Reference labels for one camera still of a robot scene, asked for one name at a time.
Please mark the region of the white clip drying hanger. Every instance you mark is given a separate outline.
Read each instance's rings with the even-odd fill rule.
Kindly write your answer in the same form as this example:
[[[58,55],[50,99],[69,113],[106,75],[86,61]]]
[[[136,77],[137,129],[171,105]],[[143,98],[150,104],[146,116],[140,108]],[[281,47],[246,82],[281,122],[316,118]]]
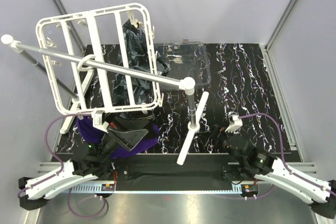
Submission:
[[[129,68],[128,65],[128,58],[127,58],[127,51],[125,47],[125,41],[124,41],[124,35],[123,35],[123,29],[122,29],[122,21],[121,21],[121,13],[126,12],[128,14],[129,20],[131,23],[135,23],[133,12],[138,11],[141,13],[143,22],[144,22],[144,33],[146,37],[146,44],[148,48],[148,56],[149,56],[149,63],[150,63],[150,72],[151,74],[158,74],[157,66],[156,66],[156,55],[154,53],[154,44],[153,44],[153,29],[151,26],[151,20],[150,20],[150,13],[148,9],[139,3],[131,3],[131,4],[124,4],[119,6],[112,6],[112,7],[106,7],[101,9],[94,9],[89,10],[85,12],[79,12],[74,14],[66,14],[66,15],[60,15],[55,17],[48,17],[41,19],[37,25],[36,25],[36,36],[39,42],[39,48],[48,49],[45,36],[43,34],[44,27],[46,25],[50,24],[60,24],[63,30],[66,46],[68,49],[69,55],[74,55],[73,48],[72,48],[72,42],[69,35],[69,30],[67,23],[73,20],[79,20],[84,19],[87,22],[90,40],[92,42],[92,48],[93,48],[93,55],[81,57],[84,59],[91,59],[99,62],[105,62],[103,59],[103,54],[101,51],[101,44],[100,44],[100,37],[97,27],[96,18],[98,16],[103,15],[113,15],[116,22],[117,27],[117,33],[118,33],[118,39],[119,39],[119,45],[120,50],[122,54],[122,62],[123,65],[120,67]],[[89,67],[84,65],[83,63],[74,63],[71,62],[71,67],[74,75],[74,80],[76,84],[76,88],[78,91],[77,98],[75,99],[76,102],[80,104],[79,108],[76,110],[68,110],[63,106],[61,96],[59,93],[59,88],[56,80],[56,76],[53,69],[53,64],[51,63],[51,56],[45,56],[42,55],[44,64],[46,67],[47,76],[49,79],[50,87],[52,90],[52,94],[54,97],[55,105],[57,110],[62,115],[70,115],[70,114],[91,114],[92,111],[96,110],[103,110],[106,113],[118,113],[118,112],[131,112],[131,111],[147,111],[155,109],[157,106],[161,106],[163,102],[163,97],[160,91],[159,83],[152,82],[153,86],[153,101],[151,103],[142,103],[142,104],[136,104],[134,101],[134,95],[133,95],[133,89],[132,89],[132,77],[125,76],[125,80],[127,83],[127,90],[128,90],[128,96],[129,96],[129,104],[123,105],[123,106],[114,106],[112,104],[111,99],[111,93],[107,78],[107,72],[106,70],[97,70],[98,78],[100,82],[100,88],[101,88],[101,94],[103,98],[103,107],[101,108],[93,108],[89,109],[86,107],[86,101],[84,98],[84,93],[82,90],[82,83],[79,78],[79,73],[81,71],[88,71],[93,69],[94,67]]]

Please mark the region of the dark patterned sock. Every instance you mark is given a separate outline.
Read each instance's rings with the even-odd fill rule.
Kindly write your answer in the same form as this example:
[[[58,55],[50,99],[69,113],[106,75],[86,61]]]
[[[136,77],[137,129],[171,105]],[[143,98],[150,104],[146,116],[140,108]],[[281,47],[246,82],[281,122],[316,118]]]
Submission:
[[[129,20],[123,24],[122,28],[129,68],[149,73],[148,48],[143,29],[140,27],[140,24],[135,26]],[[131,78],[131,81],[135,103],[147,103],[152,90],[152,82],[134,77]],[[123,74],[115,74],[112,104],[129,104],[127,83]]]

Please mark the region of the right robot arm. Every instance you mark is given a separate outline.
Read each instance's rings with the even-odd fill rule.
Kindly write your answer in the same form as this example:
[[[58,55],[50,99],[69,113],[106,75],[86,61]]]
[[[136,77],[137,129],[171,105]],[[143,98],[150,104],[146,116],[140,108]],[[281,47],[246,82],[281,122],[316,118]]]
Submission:
[[[258,149],[240,135],[227,138],[224,128],[218,125],[210,133],[211,140],[238,163],[235,171],[242,179],[268,182],[301,199],[314,213],[328,219],[335,218],[335,180],[309,176],[276,155]]]

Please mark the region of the purple fleece sock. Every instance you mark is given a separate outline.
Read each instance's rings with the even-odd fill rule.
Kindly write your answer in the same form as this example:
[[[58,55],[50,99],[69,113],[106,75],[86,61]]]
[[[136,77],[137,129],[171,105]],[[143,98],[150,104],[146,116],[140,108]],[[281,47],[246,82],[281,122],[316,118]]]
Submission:
[[[104,122],[104,131],[94,127],[87,116],[76,124],[86,143],[85,150],[100,160],[127,158],[158,143],[159,128],[148,119],[127,120],[117,116]]]

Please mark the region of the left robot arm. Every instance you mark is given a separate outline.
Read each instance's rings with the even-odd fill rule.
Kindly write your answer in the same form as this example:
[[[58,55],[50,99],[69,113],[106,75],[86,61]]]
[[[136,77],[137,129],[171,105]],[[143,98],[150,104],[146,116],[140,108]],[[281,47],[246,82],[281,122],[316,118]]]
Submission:
[[[72,158],[60,167],[37,178],[18,180],[19,205],[25,210],[36,210],[61,192],[94,180],[116,178],[112,161],[136,155],[157,143],[158,130],[147,120],[111,122],[107,130],[88,131],[85,142],[75,149]]]

